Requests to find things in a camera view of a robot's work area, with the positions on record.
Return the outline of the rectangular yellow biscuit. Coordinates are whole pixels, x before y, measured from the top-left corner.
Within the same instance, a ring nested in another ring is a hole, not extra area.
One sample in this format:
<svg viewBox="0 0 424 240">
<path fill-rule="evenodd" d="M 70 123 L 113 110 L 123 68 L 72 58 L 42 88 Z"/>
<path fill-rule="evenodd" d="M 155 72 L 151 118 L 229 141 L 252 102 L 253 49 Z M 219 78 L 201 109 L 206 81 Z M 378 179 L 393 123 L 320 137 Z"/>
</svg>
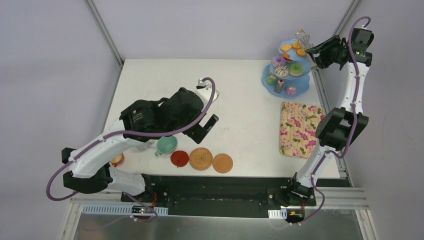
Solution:
<svg viewBox="0 0 424 240">
<path fill-rule="evenodd" d="M 286 43 L 286 44 L 280 46 L 279 49 L 281 50 L 282 53 L 286 53 L 289 50 L 291 50 L 292 48 L 293 48 L 292 44 Z"/>
</svg>

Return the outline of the orange small mug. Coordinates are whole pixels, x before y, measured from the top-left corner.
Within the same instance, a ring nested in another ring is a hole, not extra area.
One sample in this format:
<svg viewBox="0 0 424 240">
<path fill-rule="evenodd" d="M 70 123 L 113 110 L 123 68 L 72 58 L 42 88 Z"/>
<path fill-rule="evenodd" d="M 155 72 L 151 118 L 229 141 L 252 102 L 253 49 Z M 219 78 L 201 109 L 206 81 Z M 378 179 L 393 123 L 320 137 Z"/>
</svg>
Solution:
<svg viewBox="0 0 424 240">
<path fill-rule="evenodd" d="M 113 159 L 111 159 L 109 161 L 109 163 L 112 166 L 117 167 L 117 166 L 121 165 L 124 161 L 125 161 L 125 156 L 124 156 L 123 153 L 120 153 L 119 155 L 117 155 L 116 157 L 114 157 Z"/>
</svg>

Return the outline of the red apple coaster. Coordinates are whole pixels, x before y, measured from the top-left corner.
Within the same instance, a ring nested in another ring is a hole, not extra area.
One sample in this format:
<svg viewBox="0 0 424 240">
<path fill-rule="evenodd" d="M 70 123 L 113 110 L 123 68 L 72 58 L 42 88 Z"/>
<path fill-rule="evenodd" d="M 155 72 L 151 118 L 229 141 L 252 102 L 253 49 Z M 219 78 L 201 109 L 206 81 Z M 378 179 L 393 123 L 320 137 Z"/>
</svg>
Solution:
<svg viewBox="0 0 424 240">
<path fill-rule="evenodd" d="M 177 168 L 181 168 L 187 165 L 189 162 L 189 155 L 182 150 L 174 151 L 170 156 L 170 161 L 173 165 L 175 165 Z"/>
</svg>

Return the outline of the white chocolate donut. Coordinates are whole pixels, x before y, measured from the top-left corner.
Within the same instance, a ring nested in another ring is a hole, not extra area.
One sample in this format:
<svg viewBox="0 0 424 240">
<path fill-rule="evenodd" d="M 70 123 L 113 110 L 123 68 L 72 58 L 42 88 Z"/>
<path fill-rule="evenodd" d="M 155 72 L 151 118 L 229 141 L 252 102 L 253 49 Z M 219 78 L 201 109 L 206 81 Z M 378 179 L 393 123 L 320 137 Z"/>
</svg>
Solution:
<svg viewBox="0 0 424 240">
<path fill-rule="evenodd" d="M 284 78 L 290 73 L 290 68 L 286 65 L 274 68 L 274 74 L 279 78 Z"/>
</svg>

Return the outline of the pink cupcake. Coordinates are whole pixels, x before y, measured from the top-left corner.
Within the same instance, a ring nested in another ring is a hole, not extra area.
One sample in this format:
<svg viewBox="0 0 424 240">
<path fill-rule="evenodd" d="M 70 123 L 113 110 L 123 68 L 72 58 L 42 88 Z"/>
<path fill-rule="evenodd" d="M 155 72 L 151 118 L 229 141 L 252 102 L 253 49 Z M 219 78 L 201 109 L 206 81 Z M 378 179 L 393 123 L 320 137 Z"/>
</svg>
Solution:
<svg viewBox="0 0 424 240">
<path fill-rule="evenodd" d="M 285 93 L 288 96 L 294 96 L 297 93 L 297 88 L 294 85 L 289 85 L 286 89 L 285 89 Z"/>
</svg>

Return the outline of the light blue mug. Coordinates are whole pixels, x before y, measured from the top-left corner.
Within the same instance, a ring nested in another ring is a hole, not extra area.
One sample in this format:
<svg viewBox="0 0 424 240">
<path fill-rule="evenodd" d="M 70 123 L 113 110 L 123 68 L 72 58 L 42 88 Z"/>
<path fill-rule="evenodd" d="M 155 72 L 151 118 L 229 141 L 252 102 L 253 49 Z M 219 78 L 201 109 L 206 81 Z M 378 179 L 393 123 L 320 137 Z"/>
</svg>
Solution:
<svg viewBox="0 0 424 240">
<path fill-rule="evenodd" d="M 141 145 L 136 146 L 136 149 L 140 152 L 144 152 L 148 150 L 154 143 L 155 141 L 153 139 L 150 139 L 146 142 L 143 142 Z"/>
</svg>

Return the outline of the chocolate slice cake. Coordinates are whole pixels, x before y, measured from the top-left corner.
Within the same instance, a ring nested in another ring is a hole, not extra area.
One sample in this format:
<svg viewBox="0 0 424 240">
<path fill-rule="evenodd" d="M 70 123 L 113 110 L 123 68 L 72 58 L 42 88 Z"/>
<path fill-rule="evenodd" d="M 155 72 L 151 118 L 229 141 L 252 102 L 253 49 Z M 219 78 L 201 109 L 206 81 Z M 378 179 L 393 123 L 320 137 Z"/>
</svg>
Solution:
<svg viewBox="0 0 424 240">
<path fill-rule="evenodd" d="M 278 93 L 278 94 L 281 94 L 282 92 L 283 92 L 283 90 L 284 90 L 284 83 L 285 83 L 285 79 L 283 79 L 283 78 L 280 78 L 277 82 L 276 82 L 276 84 L 275 84 L 275 89 L 274 89 L 274 91 L 276 92 L 276 93 Z"/>
</svg>

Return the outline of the woven rattan coaster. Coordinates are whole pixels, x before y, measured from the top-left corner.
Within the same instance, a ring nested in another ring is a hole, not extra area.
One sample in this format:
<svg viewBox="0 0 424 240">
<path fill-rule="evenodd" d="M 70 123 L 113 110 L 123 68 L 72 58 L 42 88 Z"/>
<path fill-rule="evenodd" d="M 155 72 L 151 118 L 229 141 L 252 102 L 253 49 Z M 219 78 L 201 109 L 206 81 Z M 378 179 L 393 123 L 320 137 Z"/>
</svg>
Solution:
<svg viewBox="0 0 424 240">
<path fill-rule="evenodd" d="M 189 155 L 189 164 L 197 171 L 205 171 L 213 164 L 213 155 L 207 148 L 196 148 Z"/>
</svg>

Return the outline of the green teacup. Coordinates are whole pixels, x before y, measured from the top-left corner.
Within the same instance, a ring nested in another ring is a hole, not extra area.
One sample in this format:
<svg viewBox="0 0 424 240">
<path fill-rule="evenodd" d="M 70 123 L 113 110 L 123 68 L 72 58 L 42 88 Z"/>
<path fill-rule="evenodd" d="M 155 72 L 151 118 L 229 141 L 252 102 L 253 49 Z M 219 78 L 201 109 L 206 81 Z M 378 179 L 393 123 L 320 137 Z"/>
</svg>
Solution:
<svg viewBox="0 0 424 240">
<path fill-rule="evenodd" d="M 175 136 L 163 136 L 156 144 L 156 152 L 154 155 L 159 157 L 161 155 L 168 155 L 173 153 L 178 146 L 178 140 Z"/>
</svg>

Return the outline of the orange round coaster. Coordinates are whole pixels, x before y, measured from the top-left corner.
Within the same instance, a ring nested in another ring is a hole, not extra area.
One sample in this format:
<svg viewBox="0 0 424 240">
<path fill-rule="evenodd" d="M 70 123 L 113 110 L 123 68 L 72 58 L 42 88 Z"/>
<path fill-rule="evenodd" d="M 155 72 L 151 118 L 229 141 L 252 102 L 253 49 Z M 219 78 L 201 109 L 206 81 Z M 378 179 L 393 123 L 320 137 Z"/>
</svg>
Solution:
<svg viewBox="0 0 424 240">
<path fill-rule="evenodd" d="M 221 174 L 225 174 L 231 171 L 233 164 L 233 159 L 225 153 L 216 155 L 212 162 L 214 170 Z"/>
</svg>

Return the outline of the green frosted donut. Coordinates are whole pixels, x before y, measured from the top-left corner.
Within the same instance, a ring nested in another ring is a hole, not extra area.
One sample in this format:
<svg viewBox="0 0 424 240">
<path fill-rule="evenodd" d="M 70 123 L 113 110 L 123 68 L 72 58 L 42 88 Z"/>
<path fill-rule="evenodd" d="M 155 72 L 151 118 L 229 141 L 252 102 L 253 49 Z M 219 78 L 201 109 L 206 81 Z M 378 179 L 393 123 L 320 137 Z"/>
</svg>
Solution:
<svg viewBox="0 0 424 240">
<path fill-rule="evenodd" d="M 289 67 L 289 74 L 293 77 L 300 77 L 304 73 L 304 68 L 301 64 L 292 63 Z"/>
</svg>

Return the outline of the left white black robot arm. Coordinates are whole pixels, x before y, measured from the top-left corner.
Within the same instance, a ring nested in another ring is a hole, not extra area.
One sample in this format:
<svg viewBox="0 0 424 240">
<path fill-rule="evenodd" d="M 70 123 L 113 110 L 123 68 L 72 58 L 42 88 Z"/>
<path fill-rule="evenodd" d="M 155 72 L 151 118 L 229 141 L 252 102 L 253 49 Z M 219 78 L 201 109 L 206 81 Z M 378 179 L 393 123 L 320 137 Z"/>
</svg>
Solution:
<svg viewBox="0 0 424 240">
<path fill-rule="evenodd" d="M 210 96 L 216 100 L 219 91 L 207 85 L 195 92 L 181 87 L 160 100 L 136 100 L 86 146 L 62 150 L 62 162 L 69 165 L 62 177 L 64 187 L 83 194 L 109 189 L 149 201 L 153 195 L 149 176 L 119 170 L 110 161 L 131 148 L 148 149 L 162 136 L 175 135 L 176 130 L 202 120 Z"/>
</svg>

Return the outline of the purple sprinkled donut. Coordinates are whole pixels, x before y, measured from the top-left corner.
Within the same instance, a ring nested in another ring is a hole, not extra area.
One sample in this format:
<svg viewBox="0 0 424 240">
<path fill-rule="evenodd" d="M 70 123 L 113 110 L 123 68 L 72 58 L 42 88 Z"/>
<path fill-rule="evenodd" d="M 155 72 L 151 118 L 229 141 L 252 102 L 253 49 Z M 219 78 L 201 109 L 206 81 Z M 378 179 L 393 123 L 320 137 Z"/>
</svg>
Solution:
<svg viewBox="0 0 424 240">
<path fill-rule="evenodd" d="M 271 59 L 271 65 L 274 68 L 285 66 L 286 65 L 286 59 L 282 55 L 275 56 Z"/>
</svg>

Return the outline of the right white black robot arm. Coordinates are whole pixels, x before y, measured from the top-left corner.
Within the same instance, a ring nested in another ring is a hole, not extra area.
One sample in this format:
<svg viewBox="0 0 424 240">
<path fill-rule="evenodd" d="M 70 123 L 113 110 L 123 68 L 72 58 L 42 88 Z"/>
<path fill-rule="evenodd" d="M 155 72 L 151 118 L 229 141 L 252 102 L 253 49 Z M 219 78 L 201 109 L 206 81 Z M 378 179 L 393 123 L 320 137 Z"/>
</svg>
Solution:
<svg viewBox="0 0 424 240">
<path fill-rule="evenodd" d="M 315 148 L 303 167 L 291 178 L 284 190 L 284 200 L 290 205 L 309 198 L 325 166 L 333 158 L 343 158 L 349 146 L 365 129 L 369 117 L 364 115 L 362 94 L 373 55 L 367 51 L 374 40 L 366 27 L 353 28 L 348 38 L 335 35 L 305 51 L 320 69 L 338 64 L 343 90 L 336 107 L 316 128 Z"/>
</svg>

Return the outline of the round orange biscuit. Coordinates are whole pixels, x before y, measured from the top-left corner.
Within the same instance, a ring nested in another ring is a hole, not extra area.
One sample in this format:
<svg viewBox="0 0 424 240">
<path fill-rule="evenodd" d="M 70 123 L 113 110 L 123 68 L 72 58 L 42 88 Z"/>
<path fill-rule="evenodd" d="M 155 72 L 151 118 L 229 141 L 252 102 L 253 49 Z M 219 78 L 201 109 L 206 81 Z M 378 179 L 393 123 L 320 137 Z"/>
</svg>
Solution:
<svg viewBox="0 0 424 240">
<path fill-rule="evenodd" d="M 299 56 L 299 57 L 305 57 L 307 55 L 306 51 L 303 48 L 298 48 L 295 50 L 295 53 Z"/>
<path fill-rule="evenodd" d="M 301 49 L 303 47 L 303 44 L 300 41 L 295 41 L 291 45 L 295 50 Z"/>
</svg>

